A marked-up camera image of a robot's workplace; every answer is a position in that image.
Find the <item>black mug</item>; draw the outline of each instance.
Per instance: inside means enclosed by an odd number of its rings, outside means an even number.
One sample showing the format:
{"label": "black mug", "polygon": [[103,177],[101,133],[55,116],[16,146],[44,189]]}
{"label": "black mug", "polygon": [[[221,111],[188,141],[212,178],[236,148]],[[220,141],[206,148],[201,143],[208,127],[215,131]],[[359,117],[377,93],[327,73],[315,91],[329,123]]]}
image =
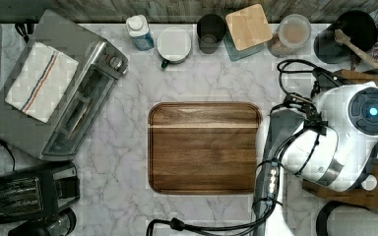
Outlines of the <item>black mug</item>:
{"label": "black mug", "polygon": [[199,48],[202,52],[214,53],[223,40],[226,24],[222,17],[215,14],[205,15],[196,26]]}
{"label": "black mug", "polygon": [[353,54],[347,46],[336,42],[335,30],[342,30],[362,51],[370,50],[377,41],[378,30],[370,15],[361,11],[346,12],[315,38],[315,54],[328,64],[343,62]]}

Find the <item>toaster oven handle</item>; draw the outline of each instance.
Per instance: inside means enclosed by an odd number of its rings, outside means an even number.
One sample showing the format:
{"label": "toaster oven handle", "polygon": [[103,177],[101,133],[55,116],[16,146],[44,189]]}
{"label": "toaster oven handle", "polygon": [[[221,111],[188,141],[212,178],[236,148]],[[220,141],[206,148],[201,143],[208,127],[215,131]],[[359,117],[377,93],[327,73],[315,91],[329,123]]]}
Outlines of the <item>toaster oven handle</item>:
{"label": "toaster oven handle", "polygon": [[88,115],[89,110],[91,109],[91,106],[93,104],[93,101],[91,99],[88,99],[84,102],[84,106],[82,107],[80,114],[78,118],[76,118],[76,121],[74,122],[74,126],[67,131],[66,133],[66,139],[72,140],[75,138],[75,135],[77,134],[78,130],[82,127],[84,124],[85,117]]}

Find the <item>water bottle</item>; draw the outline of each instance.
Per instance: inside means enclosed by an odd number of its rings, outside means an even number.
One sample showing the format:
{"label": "water bottle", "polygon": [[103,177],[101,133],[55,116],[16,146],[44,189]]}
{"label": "water bottle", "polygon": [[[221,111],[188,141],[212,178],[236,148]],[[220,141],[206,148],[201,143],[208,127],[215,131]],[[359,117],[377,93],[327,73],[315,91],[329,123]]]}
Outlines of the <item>water bottle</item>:
{"label": "water bottle", "polygon": [[127,19],[127,30],[140,51],[149,50],[155,47],[155,41],[150,34],[149,24],[143,15]]}

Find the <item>striped dish towel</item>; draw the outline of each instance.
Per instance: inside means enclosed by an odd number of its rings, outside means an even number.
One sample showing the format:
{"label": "striped dish towel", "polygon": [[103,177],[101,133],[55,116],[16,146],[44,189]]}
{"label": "striped dish towel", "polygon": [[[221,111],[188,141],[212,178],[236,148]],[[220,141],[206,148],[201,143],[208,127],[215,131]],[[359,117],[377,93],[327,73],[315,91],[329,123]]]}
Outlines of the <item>striped dish towel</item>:
{"label": "striped dish towel", "polygon": [[72,81],[78,64],[62,52],[36,42],[5,101],[47,123]]}

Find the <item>kitchen counter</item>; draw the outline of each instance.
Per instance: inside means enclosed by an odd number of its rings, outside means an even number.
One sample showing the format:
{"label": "kitchen counter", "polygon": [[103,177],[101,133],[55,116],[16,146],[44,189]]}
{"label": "kitchen counter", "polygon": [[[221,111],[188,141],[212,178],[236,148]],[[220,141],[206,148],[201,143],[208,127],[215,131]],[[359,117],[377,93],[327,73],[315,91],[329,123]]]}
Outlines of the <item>kitchen counter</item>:
{"label": "kitchen counter", "polygon": [[[73,206],[78,225],[72,235],[145,235],[154,218],[177,217],[199,225],[231,225],[250,221],[252,195],[168,196],[155,193],[148,181],[148,115],[159,102],[249,101],[266,116],[284,98],[276,66],[283,59],[267,48],[258,54],[231,62],[224,43],[211,55],[198,47],[195,25],[179,25],[192,37],[187,60],[160,67],[155,49],[138,51],[125,25],[82,25],[107,38],[129,59],[128,73],[118,81],[102,107],[74,162],[81,178],[81,199]],[[168,25],[151,25],[154,38]],[[327,25],[313,25],[312,38]],[[24,42],[13,25],[3,25],[2,82],[6,80]],[[313,41],[289,58],[301,58],[331,71],[349,68],[320,62]],[[289,76],[287,89],[309,94],[311,75]],[[16,168],[40,161],[14,149]],[[12,160],[0,147],[0,173],[11,171]],[[315,234],[314,220],[324,201],[302,191],[301,181],[287,178],[286,217],[296,235]],[[0,225],[0,236],[19,223]],[[156,235],[193,235],[158,226]]]}

